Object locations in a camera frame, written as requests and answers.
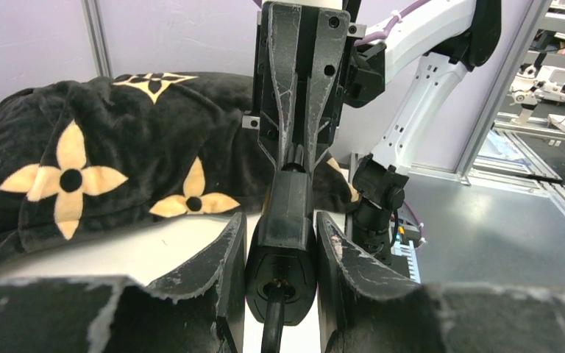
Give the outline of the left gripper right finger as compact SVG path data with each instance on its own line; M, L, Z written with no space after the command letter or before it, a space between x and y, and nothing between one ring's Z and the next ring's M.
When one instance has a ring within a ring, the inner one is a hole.
M565 285L419 284L316 227L323 352L565 352Z

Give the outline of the black padlock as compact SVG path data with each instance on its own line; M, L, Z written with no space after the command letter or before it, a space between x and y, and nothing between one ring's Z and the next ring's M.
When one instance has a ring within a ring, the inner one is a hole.
M274 174L252 236L246 303L263 324L262 352L279 352L285 326L296 326L316 296L316 236L310 174L289 163Z

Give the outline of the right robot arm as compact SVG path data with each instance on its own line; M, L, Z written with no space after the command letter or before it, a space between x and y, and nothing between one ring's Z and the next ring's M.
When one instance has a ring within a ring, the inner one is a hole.
M341 108L363 107L409 63L415 76L394 120L353 176L352 240L391 263L413 158L431 121L500 39L500 1L415 1L363 28L359 1L260 1L247 128L275 168L312 172L333 144Z

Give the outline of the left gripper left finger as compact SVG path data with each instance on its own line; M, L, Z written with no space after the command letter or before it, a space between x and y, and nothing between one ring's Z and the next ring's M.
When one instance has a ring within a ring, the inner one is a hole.
M0 278L0 352L241 352L247 221L182 265L129 277Z

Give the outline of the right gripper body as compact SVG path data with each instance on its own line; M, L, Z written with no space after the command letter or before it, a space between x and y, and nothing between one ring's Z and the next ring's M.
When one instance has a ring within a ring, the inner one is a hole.
M260 103L263 85L264 36L260 29L260 13L264 2L288 2L302 7L296 72L298 76L293 142L305 146L305 122L307 87L312 66L316 34L317 10L320 7L342 10L349 15L347 40L341 56L335 82L320 120L318 146L331 146L335 131L341 120L344 105L359 108L376 99L385 90L385 45L364 43L365 29L357 24L360 1L259 1L257 35L255 41L255 64L252 93L252 107L249 117L258 118L255 127L260 129Z

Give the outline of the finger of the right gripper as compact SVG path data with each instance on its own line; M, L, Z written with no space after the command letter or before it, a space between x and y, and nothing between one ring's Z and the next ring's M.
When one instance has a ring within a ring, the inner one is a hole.
M323 7L317 10L313 61L306 99L305 167L309 173L313 172L317 163L320 120L339 69L348 24L349 15L342 10Z
M259 145L280 171L302 170L302 147L293 142L301 14L301 6L288 2L264 2L260 13L265 44Z

